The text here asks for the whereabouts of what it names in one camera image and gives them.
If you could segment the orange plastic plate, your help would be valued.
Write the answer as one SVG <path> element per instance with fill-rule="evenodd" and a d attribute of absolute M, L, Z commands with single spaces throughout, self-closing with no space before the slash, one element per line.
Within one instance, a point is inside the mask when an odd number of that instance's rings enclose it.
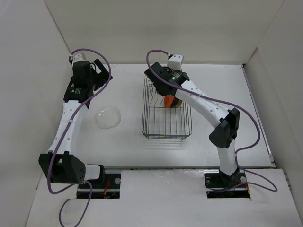
<path fill-rule="evenodd" d="M 176 98 L 172 95 L 167 95 L 164 97 L 164 106 L 166 108 L 174 108 L 177 102 L 178 101 L 176 100 Z"/>

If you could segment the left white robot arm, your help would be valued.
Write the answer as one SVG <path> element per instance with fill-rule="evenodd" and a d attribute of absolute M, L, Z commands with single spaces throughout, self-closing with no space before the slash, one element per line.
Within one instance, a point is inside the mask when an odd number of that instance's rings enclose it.
<path fill-rule="evenodd" d="M 83 58 L 73 60 L 72 73 L 55 139 L 48 152 L 40 154 L 38 163 L 51 183 L 82 184 L 89 180 L 99 188 L 106 182 L 104 167 L 79 160 L 75 155 L 76 144 L 81 123 L 90 106 L 89 98 L 112 76 L 99 59 L 93 62 Z"/>

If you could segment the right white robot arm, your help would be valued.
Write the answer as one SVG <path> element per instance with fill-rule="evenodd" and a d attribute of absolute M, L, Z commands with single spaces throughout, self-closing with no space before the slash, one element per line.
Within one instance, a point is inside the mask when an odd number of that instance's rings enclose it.
<path fill-rule="evenodd" d="M 218 151 L 219 173 L 218 184 L 215 189 L 227 189 L 236 183 L 239 168 L 235 162 L 235 139 L 240 121 L 238 109 L 231 110 L 209 100 L 202 98 L 204 93 L 190 80 L 189 76 L 181 70 L 168 70 L 159 63 L 154 63 L 147 69 L 145 75 L 152 82 L 161 96 L 171 95 L 182 100 L 200 113 L 214 130 L 209 140 Z"/>

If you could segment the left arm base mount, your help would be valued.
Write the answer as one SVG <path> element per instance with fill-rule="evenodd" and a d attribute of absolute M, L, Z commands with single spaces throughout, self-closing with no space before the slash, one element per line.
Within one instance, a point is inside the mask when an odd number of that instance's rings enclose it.
<path fill-rule="evenodd" d="M 121 171 L 106 170 L 105 181 L 89 180 L 92 185 L 92 199 L 119 199 L 121 186 Z M 77 188 L 77 199 L 88 199 L 90 187 L 87 183 L 81 184 Z"/>

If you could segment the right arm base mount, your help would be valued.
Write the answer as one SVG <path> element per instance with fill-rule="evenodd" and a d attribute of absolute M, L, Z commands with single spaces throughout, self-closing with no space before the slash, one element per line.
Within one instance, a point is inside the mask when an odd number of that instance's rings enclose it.
<path fill-rule="evenodd" d="M 231 176 L 219 170 L 204 171 L 206 195 L 208 199 L 250 199 L 247 178 L 243 171 Z"/>

